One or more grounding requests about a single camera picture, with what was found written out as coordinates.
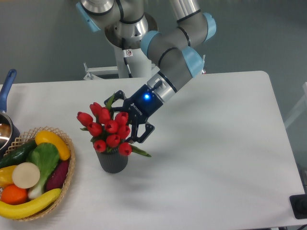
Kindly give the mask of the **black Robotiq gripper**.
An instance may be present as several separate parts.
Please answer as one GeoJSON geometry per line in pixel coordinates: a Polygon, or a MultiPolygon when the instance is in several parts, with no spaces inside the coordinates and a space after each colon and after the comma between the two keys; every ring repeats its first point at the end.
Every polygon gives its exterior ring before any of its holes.
{"type": "Polygon", "coordinates": [[[126,99],[125,93],[119,90],[104,101],[106,109],[110,112],[127,112],[131,124],[130,136],[126,142],[133,144],[143,143],[155,130],[155,126],[147,122],[148,118],[154,114],[163,102],[152,92],[146,84],[140,87],[130,98],[126,99]],[[113,107],[113,103],[123,100],[123,106],[113,107]],[[139,126],[144,128],[139,134],[139,126]]]}

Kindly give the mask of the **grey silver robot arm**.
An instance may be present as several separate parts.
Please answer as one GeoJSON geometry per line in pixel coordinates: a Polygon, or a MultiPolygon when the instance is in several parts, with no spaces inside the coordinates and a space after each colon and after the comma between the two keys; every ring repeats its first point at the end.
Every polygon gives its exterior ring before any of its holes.
{"type": "Polygon", "coordinates": [[[177,28],[169,34],[158,32],[155,19],[144,11],[142,0],[80,0],[76,8],[94,32],[104,31],[113,46],[114,68],[89,68],[87,74],[108,74],[120,78],[148,77],[131,97],[122,91],[115,100],[123,105],[116,112],[127,112],[132,122],[129,143],[142,143],[154,130],[148,118],[192,78],[203,73],[204,60],[195,46],[214,36],[216,22],[203,13],[195,0],[170,2],[177,28]]]}

